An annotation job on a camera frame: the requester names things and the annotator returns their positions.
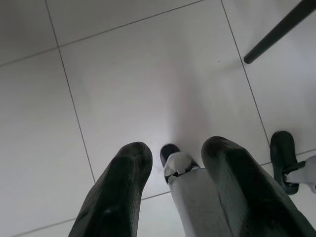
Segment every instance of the black rubber foot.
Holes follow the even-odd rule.
[[[273,134],[270,144],[270,155],[274,170],[274,179],[288,195],[296,194],[299,184],[287,183],[284,180],[285,174],[295,170],[292,170],[291,167],[297,166],[294,139],[289,132],[279,131]]]
[[[171,154],[179,152],[179,151],[180,149],[174,144],[164,145],[160,151],[160,160],[161,160],[162,166],[164,167],[166,165],[167,159]]]

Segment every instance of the white tile floor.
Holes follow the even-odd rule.
[[[237,49],[220,0],[2,1],[0,236],[67,236],[93,185],[89,160],[97,179],[132,141],[154,154],[143,198],[168,191],[168,142],[200,163],[213,135],[260,164],[265,131],[316,149],[316,14],[245,71],[238,54],[297,2],[224,0]],[[316,196],[302,186],[292,199],[316,227]],[[184,236],[170,194],[142,201],[138,236]]]

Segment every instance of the leg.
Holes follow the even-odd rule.
[[[252,63],[268,48],[292,30],[316,9],[315,0],[302,0],[280,23],[277,24],[245,57],[247,64]]]
[[[231,237],[207,171],[172,144],[161,150],[161,161],[186,237]]]
[[[140,142],[122,147],[86,196],[69,237],[136,237],[152,153]]]
[[[282,187],[245,148],[212,137],[203,145],[202,159],[232,236],[316,236]]]

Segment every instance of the floor tile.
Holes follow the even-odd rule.
[[[0,68],[0,236],[78,214],[93,185],[57,50]]]
[[[297,161],[304,161],[307,158],[316,155],[316,151],[304,153],[302,155],[296,156]],[[263,165],[264,168],[273,177],[273,167],[272,164]],[[310,224],[316,229],[316,194],[314,194],[310,187],[306,184],[300,184],[300,188],[297,194],[291,195],[290,198],[296,205],[296,207],[303,213],[303,215],[308,219]]]
[[[74,221],[69,221],[56,226],[48,227],[42,230],[34,231],[21,237],[67,237]]]
[[[224,0],[244,56],[299,0]],[[295,137],[297,153],[316,148],[316,13],[250,65],[245,64],[269,138],[278,130]]]
[[[92,169],[124,144],[145,142],[154,164],[143,197],[169,190],[160,148],[201,163],[212,135],[269,162],[269,147],[218,1],[199,2],[61,48]]]
[[[143,200],[137,237],[185,237],[182,222],[170,193]]]
[[[197,0],[48,0],[60,45]]]
[[[44,0],[0,1],[0,64],[56,47]]]

